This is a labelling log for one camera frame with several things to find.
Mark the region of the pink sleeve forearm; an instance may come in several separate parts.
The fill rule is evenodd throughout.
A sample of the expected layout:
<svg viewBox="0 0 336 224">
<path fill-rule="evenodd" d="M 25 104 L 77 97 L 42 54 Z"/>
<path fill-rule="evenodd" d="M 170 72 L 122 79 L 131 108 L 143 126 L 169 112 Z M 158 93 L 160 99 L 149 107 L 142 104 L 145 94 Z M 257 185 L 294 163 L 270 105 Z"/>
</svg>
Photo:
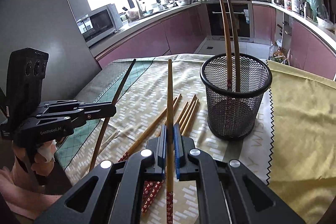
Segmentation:
<svg viewBox="0 0 336 224">
<path fill-rule="evenodd" d="M 7 167 L 1 169 L 1 194 L 12 212 L 32 220 L 62 197 L 32 192 L 16 186 Z"/>
</svg>

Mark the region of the left hand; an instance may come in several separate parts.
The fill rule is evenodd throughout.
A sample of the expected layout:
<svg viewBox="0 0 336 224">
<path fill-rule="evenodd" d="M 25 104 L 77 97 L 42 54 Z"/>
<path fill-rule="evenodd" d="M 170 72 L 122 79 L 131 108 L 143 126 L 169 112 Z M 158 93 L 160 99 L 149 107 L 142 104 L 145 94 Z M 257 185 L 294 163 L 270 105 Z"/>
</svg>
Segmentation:
<svg viewBox="0 0 336 224">
<path fill-rule="evenodd" d="M 39 148 L 32 148 L 35 155 L 29 159 L 27 151 L 12 142 L 15 162 L 11 171 L 13 182 L 16 186 L 33 192 L 41 192 L 48 183 L 48 176 L 54 168 L 54 154 L 56 141 L 47 141 Z"/>
</svg>

